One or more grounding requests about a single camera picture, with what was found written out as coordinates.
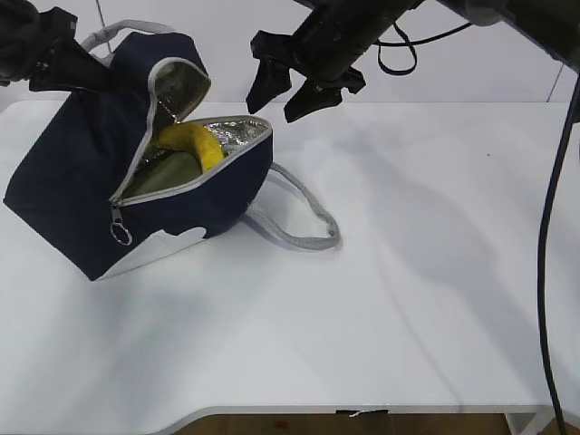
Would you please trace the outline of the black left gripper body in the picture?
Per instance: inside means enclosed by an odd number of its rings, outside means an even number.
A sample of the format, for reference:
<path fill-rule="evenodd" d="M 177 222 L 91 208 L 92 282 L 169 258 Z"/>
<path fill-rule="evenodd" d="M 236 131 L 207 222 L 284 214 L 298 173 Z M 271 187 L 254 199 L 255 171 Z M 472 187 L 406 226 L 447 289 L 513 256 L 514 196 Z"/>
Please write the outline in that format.
<path fill-rule="evenodd" d="M 28 6 L 26 21 L 18 31 L 19 77 L 29 77 L 37 64 L 60 40 L 73 39 L 76 34 L 78 17 L 60 7 L 39 12 L 35 6 Z"/>

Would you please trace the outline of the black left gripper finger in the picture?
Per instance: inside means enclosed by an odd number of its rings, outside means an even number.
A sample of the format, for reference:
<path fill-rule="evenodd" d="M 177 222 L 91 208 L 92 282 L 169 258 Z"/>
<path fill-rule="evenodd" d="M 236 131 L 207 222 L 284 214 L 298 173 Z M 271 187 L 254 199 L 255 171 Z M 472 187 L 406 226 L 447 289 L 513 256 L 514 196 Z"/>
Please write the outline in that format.
<path fill-rule="evenodd" d="M 98 91 L 100 88 L 100 70 L 94 68 L 49 69 L 33 73 L 28 82 L 29 90 L 32 92 Z"/>
<path fill-rule="evenodd" d="M 80 70 L 80 69 L 99 69 L 100 70 L 100 88 L 98 91 L 105 92 L 112 87 L 111 71 L 108 67 L 97 61 L 91 54 L 85 51 L 75 40 L 60 40 L 49 51 L 51 60 L 49 69 L 58 70 Z"/>

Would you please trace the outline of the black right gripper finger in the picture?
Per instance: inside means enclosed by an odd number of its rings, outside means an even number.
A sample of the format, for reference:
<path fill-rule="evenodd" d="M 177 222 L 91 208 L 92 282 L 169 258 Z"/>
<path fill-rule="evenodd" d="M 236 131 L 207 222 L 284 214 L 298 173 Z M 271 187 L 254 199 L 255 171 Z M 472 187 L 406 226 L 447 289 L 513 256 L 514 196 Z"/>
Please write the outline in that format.
<path fill-rule="evenodd" d="M 256 78 L 246 97 L 250 114 L 257 113 L 269 102 L 291 89 L 289 68 L 271 58 L 259 62 Z"/>
<path fill-rule="evenodd" d="M 340 88 L 323 88 L 314 81 L 306 80 L 285 105 L 285 120 L 297 121 L 313 112 L 335 107 L 340 103 Z"/>

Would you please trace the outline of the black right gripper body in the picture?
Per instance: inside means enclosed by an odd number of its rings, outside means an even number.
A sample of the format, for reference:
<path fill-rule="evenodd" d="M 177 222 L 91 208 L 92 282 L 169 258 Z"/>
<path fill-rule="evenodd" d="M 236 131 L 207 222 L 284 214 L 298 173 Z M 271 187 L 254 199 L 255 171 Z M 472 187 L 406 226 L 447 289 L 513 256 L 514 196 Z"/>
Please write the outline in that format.
<path fill-rule="evenodd" d="M 350 43 L 260 31 L 250 48 L 259 62 L 265 58 L 277 60 L 289 72 L 295 70 L 323 88 L 346 88 L 356 94 L 366 85 L 363 74 L 353 68 L 363 50 Z"/>

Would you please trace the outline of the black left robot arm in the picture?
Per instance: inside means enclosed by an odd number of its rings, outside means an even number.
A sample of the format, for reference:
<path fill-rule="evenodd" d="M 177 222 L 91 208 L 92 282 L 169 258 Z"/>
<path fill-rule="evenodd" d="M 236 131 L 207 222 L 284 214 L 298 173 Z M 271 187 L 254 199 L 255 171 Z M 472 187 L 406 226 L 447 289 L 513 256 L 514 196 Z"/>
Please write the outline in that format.
<path fill-rule="evenodd" d="M 1 85 L 29 82 L 32 92 L 105 92 L 110 70 L 75 40 L 78 17 L 29 1 L 1 3 Z"/>

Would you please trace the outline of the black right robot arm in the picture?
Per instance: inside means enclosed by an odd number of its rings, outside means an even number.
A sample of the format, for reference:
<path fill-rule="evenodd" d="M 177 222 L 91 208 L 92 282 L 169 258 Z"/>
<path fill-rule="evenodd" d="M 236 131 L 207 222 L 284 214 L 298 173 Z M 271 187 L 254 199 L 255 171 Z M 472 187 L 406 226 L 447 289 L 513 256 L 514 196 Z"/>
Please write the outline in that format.
<path fill-rule="evenodd" d="M 307 14 L 288 34 L 258 31 L 250 42 L 256 77 L 246 97 L 249 112 L 288 92 L 291 75 L 303 83 L 284 107 L 286 121 L 342 103 L 345 92 L 365 85 L 356 62 L 370 49 L 407 49 L 411 64 L 390 76 L 413 73 L 418 49 L 467 29 L 505 26 L 568 69 L 579 70 L 579 4 L 576 1 L 304 1 Z"/>

